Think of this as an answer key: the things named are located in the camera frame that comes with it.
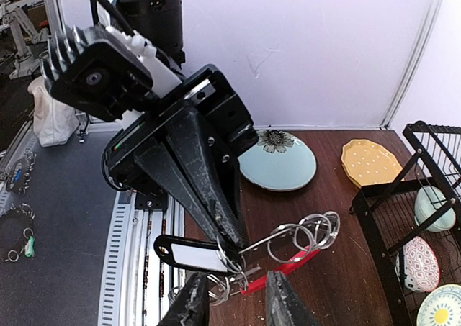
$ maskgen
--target dark wood surface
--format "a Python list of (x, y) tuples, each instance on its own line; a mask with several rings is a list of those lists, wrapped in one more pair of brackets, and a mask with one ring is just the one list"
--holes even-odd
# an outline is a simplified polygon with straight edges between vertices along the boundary
[[(242, 178), (241, 204), (250, 241), (267, 236), (276, 226), (298, 222), (312, 213), (334, 210), (341, 216), (336, 242), (317, 255), (289, 280), (322, 325), (392, 325), (385, 295), (354, 215), (351, 201), (358, 189), (341, 167), (341, 149), (351, 139), (370, 139), (394, 153), (403, 165), (409, 152), (392, 131), (293, 132), (317, 158), (318, 170), (304, 188), (287, 193), (265, 191)], [(203, 238), (193, 220), (186, 220), (187, 237)], [(262, 267), (277, 267), (269, 259)], [(210, 326), (266, 325), (265, 291), (237, 295), (212, 307)]]

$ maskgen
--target gray carpet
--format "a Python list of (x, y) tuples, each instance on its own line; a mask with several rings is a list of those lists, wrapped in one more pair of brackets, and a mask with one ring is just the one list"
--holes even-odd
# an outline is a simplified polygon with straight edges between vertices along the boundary
[(35, 211), (35, 257), (0, 262), (0, 325), (96, 325), (115, 192), (99, 161), (112, 133), (41, 148), (17, 203)]

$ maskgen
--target light blue plate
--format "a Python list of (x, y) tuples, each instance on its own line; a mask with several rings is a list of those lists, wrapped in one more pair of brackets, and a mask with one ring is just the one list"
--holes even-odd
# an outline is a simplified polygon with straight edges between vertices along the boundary
[(259, 130), (258, 136), (258, 143), (239, 158), (247, 180), (270, 191), (294, 191), (314, 177), (315, 156), (303, 141), (279, 130)]

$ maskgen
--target white tote bag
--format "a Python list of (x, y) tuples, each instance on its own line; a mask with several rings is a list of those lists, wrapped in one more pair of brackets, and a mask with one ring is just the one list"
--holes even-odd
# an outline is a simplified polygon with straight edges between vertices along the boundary
[(27, 90), (34, 96), (34, 133), (40, 144), (64, 145), (79, 126), (75, 109), (52, 98), (42, 76), (30, 83)]

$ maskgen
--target yellow plate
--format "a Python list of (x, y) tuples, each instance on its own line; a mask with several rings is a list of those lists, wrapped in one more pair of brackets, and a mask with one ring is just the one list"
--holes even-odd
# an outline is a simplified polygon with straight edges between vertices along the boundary
[(366, 139), (354, 139), (345, 144), (341, 162), (347, 177), (359, 188), (390, 183), (402, 170), (391, 152)]

